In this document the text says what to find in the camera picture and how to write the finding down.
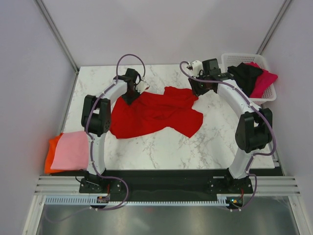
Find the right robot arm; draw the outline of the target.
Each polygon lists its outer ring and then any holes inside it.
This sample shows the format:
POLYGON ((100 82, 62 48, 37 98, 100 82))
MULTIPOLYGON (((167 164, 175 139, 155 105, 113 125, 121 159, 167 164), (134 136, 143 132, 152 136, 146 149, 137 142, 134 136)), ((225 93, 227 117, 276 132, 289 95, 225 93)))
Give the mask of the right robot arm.
POLYGON ((261 108, 249 98, 263 70, 241 63, 222 72, 217 59, 193 61, 187 64, 187 69, 192 73, 188 81, 194 95, 215 92, 239 118, 235 132, 238 150, 228 169, 231 176, 224 180, 225 189, 234 193, 242 186, 240 179, 248 176, 254 157, 273 139, 272 111, 261 108))

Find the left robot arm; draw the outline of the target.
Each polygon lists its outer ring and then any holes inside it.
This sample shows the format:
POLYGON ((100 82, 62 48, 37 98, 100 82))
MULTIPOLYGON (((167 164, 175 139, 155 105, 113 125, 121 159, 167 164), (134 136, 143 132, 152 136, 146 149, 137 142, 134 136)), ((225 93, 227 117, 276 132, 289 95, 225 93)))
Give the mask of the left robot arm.
POLYGON ((98 95, 87 95, 84 98, 81 125, 89 139, 89 163, 87 172, 96 175, 90 182, 90 187, 96 192, 107 188, 107 180, 100 175, 106 170, 104 160, 104 145, 106 134, 112 122, 112 104, 122 98, 127 105, 140 96, 137 87, 141 75, 128 68, 124 75, 118 75, 113 82, 98 95))

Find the red t shirt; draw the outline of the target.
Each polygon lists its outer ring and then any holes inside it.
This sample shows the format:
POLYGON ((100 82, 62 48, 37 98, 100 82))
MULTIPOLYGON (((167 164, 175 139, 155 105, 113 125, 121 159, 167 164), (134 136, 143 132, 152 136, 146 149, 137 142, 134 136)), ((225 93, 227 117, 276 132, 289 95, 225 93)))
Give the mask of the red t shirt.
POLYGON ((110 132, 117 139, 151 134, 166 127, 192 137, 203 124, 203 114, 194 110, 198 97, 191 89, 165 87, 164 94, 144 92, 128 105, 119 98, 112 111, 110 132))

